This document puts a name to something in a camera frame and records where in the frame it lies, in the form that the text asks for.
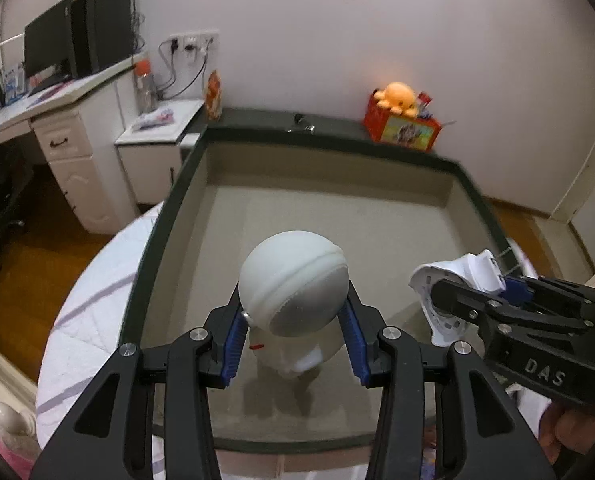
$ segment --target white ball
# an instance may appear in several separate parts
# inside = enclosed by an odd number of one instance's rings
[[[337,319],[322,330],[302,337],[278,337],[259,328],[249,330],[249,348],[258,361],[284,378],[296,377],[321,365],[343,345],[344,337]]]
[[[251,327],[297,337],[324,328],[349,292],[341,249],[307,231],[267,238],[240,269],[239,295]]]

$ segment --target cabinet door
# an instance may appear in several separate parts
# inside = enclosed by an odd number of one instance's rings
[[[119,146],[120,158],[139,204],[158,204],[171,191],[182,166],[177,144]]]
[[[90,233],[115,234],[121,228],[92,156],[54,160],[51,171],[82,227]]]

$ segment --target gray tray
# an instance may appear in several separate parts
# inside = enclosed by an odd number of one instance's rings
[[[425,153],[314,134],[209,128],[184,164],[158,219],[127,308],[122,342],[173,341],[226,304],[239,268],[262,240],[308,230],[339,245],[365,304],[430,341],[417,295],[420,264],[508,247],[481,195],[455,162]],[[507,253],[502,270],[516,265]],[[472,327],[468,338],[478,346]],[[434,415],[427,388],[427,417]],[[163,413],[156,395],[156,424]],[[353,376],[343,348],[318,370],[287,380],[245,345],[238,375],[211,390],[216,447],[316,452],[372,440],[381,391]]]

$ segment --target orange octopus plush toy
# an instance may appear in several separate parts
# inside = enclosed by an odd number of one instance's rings
[[[415,92],[404,83],[391,83],[384,90],[375,92],[373,97],[377,100],[378,107],[390,110],[395,115],[415,119],[420,112],[416,103]]]

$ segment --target desk drawer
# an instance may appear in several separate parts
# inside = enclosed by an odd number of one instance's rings
[[[33,123],[33,129],[48,161],[93,153],[79,114],[62,114],[50,122],[38,121]]]

